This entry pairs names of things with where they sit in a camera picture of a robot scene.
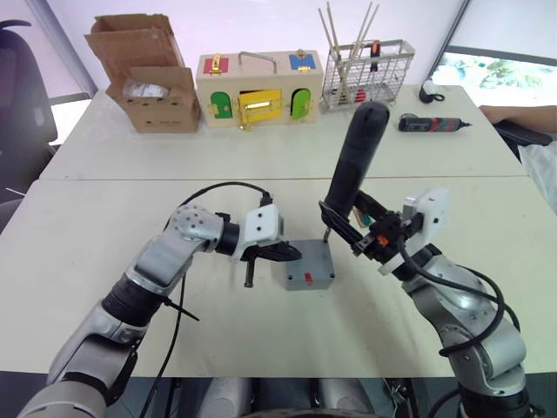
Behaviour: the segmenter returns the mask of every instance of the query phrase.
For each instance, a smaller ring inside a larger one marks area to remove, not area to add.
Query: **black handle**
[[[3,20],[0,22],[0,29],[9,28],[11,26],[31,26],[31,24],[25,20],[19,19]]]
[[[245,268],[245,282],[244,287],[253,287],[253,274],[255,273],[255,259],[253,256],[247,260],[247,267]]]
[[[352,210],[356,194],[388,121],[389,110],[379,102],[361,104],[352,117],[329,193],[325,198],[327,206],[344,218]]]

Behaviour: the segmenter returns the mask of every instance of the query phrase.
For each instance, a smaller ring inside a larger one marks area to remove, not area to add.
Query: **black chair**
[[[23,199],[10,200],[9,202],[0,203],[0,234],[10,222],[11,216],[16,212],[19,204]]]
[[[528,146],[528,145],[549,145],[553,141],[551,137],[545,133],[540,133],[536,131],[523,128],[513,122],[508,120],[503,120],[498,124],[493,125],[497,133],[503,138],[503,141],[508,145],[508,147],[513,152],[514,156],[520,161],[519,147],[518,145]]]
[[[0,203],[18,199],[54,155],[57,129],[37,61],[27,43],[0,22]]]

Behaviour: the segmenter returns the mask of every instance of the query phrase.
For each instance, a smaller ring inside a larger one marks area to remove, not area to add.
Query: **wooden lock box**
[[[198,97],[211,127],[300,124],[317,117],[323,70],[316,51],[202,55]]]

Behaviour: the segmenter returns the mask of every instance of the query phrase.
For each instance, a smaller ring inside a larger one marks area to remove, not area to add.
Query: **person's arm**
[[[557,132],[557,106],[480,106],[480,110],[492,124],[508,120],[536,131]]]

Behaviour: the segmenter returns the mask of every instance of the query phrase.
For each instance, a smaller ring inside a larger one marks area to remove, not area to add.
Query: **red label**
[[[366,91],[362,89],[358,89],[354,102],[359,103],[359,102],[363,102],[364,100],[366,100]]]
[[[438,126],[438,125],[439,125],[439,120],[437,120],[437,118],[433,118],[433,119],[432,119],[432,125],[431,125],[431,127],[429,128],[429,131],[430,131],[430,132],[435,132],[435,131],[437,131],[437,126]]]
[[[304,274],[305,277],[305,284],[307,286],[313,286],[313,279],[312,279],[312,275],[309,273]]]

